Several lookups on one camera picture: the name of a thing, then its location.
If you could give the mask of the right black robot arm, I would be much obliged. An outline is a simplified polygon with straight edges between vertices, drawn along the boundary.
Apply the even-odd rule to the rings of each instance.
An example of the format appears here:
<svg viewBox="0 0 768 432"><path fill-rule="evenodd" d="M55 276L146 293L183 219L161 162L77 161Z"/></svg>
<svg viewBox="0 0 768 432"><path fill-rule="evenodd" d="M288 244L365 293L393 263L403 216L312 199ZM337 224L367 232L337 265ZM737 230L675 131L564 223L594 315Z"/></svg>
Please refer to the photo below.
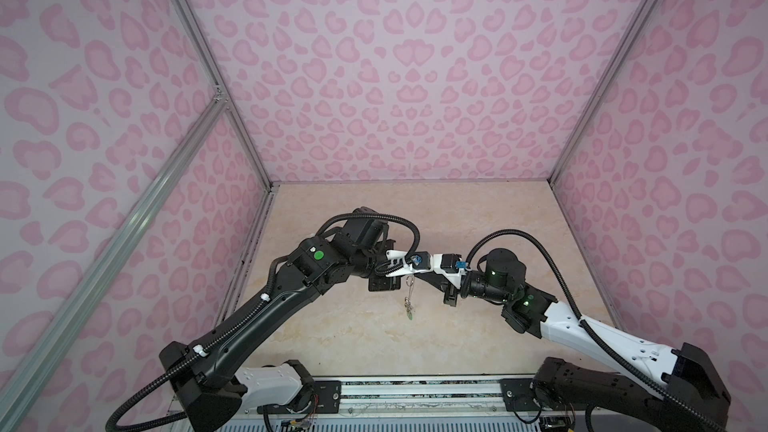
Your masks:
<svg viewBox="0 0 768 432"><path fill-rule="evenodd" d="M578 314L568 303L529 284L526 265L508 249L492 250L476 269L456 254L417 252L404 263L413 274L437 276L451 295L500 306L514 331L563 345L607 366L599 372L563 359L545 359L531 384L540 402L608 409L660 431L725 430L731 395L700 347L683 343L674 348Z"/></svg>

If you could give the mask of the metal key holder plate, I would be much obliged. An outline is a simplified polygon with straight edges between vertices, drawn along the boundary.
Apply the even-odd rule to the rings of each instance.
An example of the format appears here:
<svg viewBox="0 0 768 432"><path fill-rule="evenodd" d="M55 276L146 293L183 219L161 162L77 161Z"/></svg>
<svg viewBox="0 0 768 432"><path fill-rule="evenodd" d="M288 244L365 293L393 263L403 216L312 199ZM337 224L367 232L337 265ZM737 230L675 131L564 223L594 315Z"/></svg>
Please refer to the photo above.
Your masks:
<svg viewBox="0 0 768 432"><path fill-rule="evenodd" d="M412 303L412 295L415 285L415 278L413 275L407 275L404 278L404 283L407 289L406 296L404 298L404 307L406 307L406 304L411 305L414 311L413 303Z"/></svg>

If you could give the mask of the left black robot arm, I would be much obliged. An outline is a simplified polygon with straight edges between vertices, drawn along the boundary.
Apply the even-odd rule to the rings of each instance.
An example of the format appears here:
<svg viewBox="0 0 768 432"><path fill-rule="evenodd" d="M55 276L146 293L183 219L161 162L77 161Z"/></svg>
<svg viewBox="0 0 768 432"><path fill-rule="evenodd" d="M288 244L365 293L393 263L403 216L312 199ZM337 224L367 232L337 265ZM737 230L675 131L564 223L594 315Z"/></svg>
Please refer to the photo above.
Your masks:
<svg viewBox="0 0 768 432"><path fill-rule="evenodd" d="M305 413L315 402L314 381L297 360L267 368L265 378L239 379L245 360L290 317L352 276L369 278L387 270L393 247L390 225L412 233L411 251L420 242L411 221L360 207L324 222L296 249L273 261L267 283L224 322L188 345L174 342L161 353L166 369L180 367L170 385L183 418L196 431L215 431L248 400Z"/></svg>

